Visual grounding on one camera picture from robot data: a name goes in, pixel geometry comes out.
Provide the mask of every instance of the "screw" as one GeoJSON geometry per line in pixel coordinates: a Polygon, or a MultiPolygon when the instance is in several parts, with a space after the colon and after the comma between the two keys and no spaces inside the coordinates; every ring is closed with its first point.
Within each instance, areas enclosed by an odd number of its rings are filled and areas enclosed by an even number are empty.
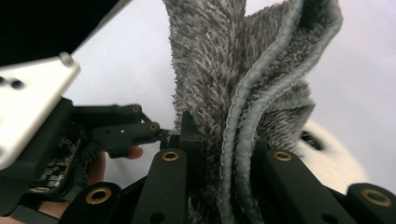
{"type": "Polygon", "coordinates": [[[59,54],[59,58],[61,59],[61,62],[64,64],[66,67],[71,67],[74,64],[73,58],[70,56],[70,54],[66,52],[62,52],[59,54]]]}

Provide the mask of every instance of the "white surface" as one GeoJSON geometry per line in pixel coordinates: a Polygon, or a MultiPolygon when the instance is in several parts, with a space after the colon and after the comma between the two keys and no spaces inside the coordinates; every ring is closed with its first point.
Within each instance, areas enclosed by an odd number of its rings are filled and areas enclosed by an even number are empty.
{"type": "Polygon", "coordinates": [[[59,57],[0,68],[7,81],[0,85],[0,170],[18,158],[78,69],[59,57]],[[20,89],[11,87],[15,79],[23,83],[20,89]]]}
{"type": "MultiPolygon", "coordinates": [[[[250,0],[247,12],[275,1],[250,0]]],[[[396,2],[340,1],[340,34],[308,74],[318,121],[354,154],[373,183],[396,192],[396,2]]],[[[139,103],[150,118],[172,128],[174,72],[162,1],[134,0],[75,57],[82,73],[66,96],[77,104],[139,103]]],[[[106,180],[126,186],[143,176],[156,147],[138,161],[110,162],[106,180]]],[[[337,171],[348,164],[328,164],[337,171]]]]}
{"type": "Polygon", "coordinates": [[[336,137],[313,120],[309,120],[304,129],[319,140],[322,150],[300,141],[298,153],[320,183],[346,194],[349,185],[370,182],[361,164],[336,137]]]}

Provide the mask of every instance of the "fabric fold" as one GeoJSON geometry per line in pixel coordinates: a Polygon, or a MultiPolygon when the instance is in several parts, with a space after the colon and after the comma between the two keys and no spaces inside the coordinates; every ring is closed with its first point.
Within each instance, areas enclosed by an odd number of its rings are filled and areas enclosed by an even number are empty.
{"type": "Polygon", "coordinates": [[[205,141],[191,223],[263,223],[250,185],[257,132],[296,151],[314,108],[304,75],[339,31],[335,0],[293,0],[245,17],[246,1],[164,0],[176,73],[175,132],[188,110],[205,141]]]}

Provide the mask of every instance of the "white background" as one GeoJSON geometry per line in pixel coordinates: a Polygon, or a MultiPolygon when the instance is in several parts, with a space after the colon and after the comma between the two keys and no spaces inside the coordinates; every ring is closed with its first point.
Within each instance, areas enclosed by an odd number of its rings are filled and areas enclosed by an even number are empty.
{"type": "MultiPolygon", "coordinates": [[[[247,2],[252,13],[277,1],[247,2]]],[[[373,183],[396,193],[396,2],[343,0],[340,6],[343,28],[307,76],[317,103],[312,118],[350,149],[373,183]]],[[[82,71],[65,97],[76,105],[139,103],[172,129],[168,27],[162,1],[134,0],[74,54],[82,71]]],[[[125,187],[144,176],[157,148],[144,146],[137,161],[108,162],[106,180],[125,187]]]]}

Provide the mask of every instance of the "black plastic part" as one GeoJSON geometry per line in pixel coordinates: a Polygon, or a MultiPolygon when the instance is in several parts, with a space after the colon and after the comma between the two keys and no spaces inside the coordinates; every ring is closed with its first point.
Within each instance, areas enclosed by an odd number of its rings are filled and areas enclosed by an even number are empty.
{"type": "Polygon", "coordinates": [[[146,177],[143,177],[120,192],[120,202],[111,224],[128,224],[131,222],[145,181],[146,177]]]}
{"type": "Polygon", "coordinates": [[[121,124],[92,130],[92,140],[99,143],[110,158],[127,157],[130,146],[154,143],[160,139],[160,125],[151,122],[121,124]]]}
{"type": "Polygon", "coordinates": [[[140,105],[110,105],[110,106],[75,106],[72,118],[74,122],[91,130],[106,126],[150,122],[142,113],[140,105]]]}
{"type": "Polygon", "coordinates": [[[194,119],[187,111],[182,117],[179,148],[189,158],[189,194],[196,194],[203,185],[204,145],[194,119]]]}
{"type": "Polygon", "coordinates": [[[290,223],[356,223],[296,155],[285,150],[255,153],[290,223]]]}
{"type": "Polygon", "coordinates": [[[85,188],[76,199],[67,207],[59,220],[59,224],[110,224],[112,222],[115,208],[119,202],[120,187],[106,182],[100,182],[85,188]],[[97,204],[88,203],[94,200],[101,200],[109,193],[109,197],[97,204]]]}
{"type": "Polygon", "coordinates": [[[57,224],[58,219],[48,216],[44,213],[37,212],[36,210],[19,205],[11,215],[13,218],[24,223],[40,223],[40,224],[57,224]]]}
{"type": "Polygon", "coordinates": [[[346,194],[346,209],[360,224],[396,223],[396,196],[372,184],[354,184],[346,194]]]}
{"type": "Polygon", "coordinates": [[[178,149],[161,150],[154,156],[131,223],[187,223],[187,202],[187,156],[178,149]]]}

